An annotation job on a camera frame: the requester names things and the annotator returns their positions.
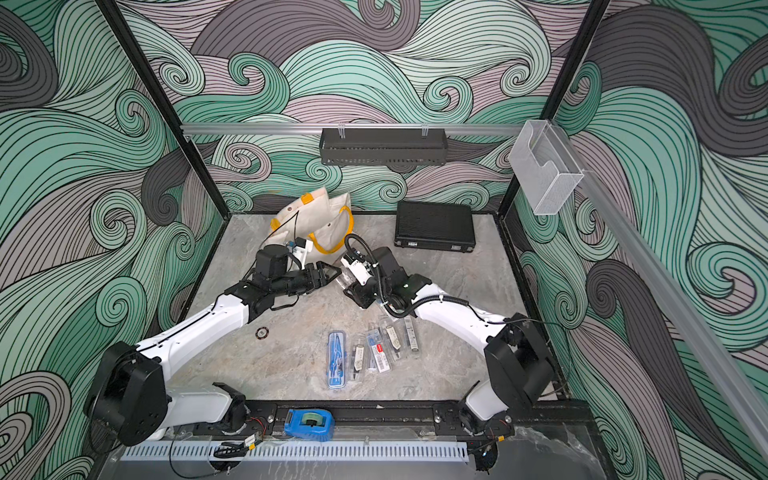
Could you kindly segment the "clear case barcode label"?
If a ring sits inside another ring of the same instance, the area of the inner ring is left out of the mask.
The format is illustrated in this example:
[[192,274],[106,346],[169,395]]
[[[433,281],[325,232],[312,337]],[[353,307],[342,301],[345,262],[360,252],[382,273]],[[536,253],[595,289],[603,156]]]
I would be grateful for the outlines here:
[[404,322],[408,347],[412,352],[418,353],[420,351],[420,347],[419,347],[415,327],[413,324],[413,320],[411,317],[405,317],[403,319],[403,322]]

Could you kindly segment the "blue compass set case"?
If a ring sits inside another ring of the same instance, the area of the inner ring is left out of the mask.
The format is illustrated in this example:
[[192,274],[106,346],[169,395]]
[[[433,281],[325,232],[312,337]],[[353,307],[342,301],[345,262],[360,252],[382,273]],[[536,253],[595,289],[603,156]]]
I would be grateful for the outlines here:
[[341,389],[346,385],[345,333],[332,331],[328,337],[327,383],[329,389]]

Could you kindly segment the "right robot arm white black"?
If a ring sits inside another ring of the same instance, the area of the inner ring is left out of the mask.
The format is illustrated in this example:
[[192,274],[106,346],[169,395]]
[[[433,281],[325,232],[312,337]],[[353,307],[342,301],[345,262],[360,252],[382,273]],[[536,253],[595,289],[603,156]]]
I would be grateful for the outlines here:
[[504,316],[449,294],[431,279],[409,274],[393,252],[354,248],[341,257],[351,282],[344,294],[365,309],[378,304],[392,319],[421,320],[462,340],[483,358],[486,379],[459,402],[459,418],[470,434],[491,420],[529,412],[553,382],[555,361],[534,321],[521,313]]

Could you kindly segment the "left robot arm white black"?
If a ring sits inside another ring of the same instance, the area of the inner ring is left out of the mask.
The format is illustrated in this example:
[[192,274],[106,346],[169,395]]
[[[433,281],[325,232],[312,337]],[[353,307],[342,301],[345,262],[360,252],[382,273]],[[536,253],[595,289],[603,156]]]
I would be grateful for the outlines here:
[[212,424],[227,434],[247,423],[245,396],[216,382],[202,390],[171,389],[173,376],[200,352],[275,310],[279,297],[298,299],[341,275],[322,261],[301,264],[285,246],[259,250],[254,266],[199,313],[136,344],[119,341],[102,355],[83,407],[125,446],[135,446],[172,427]]

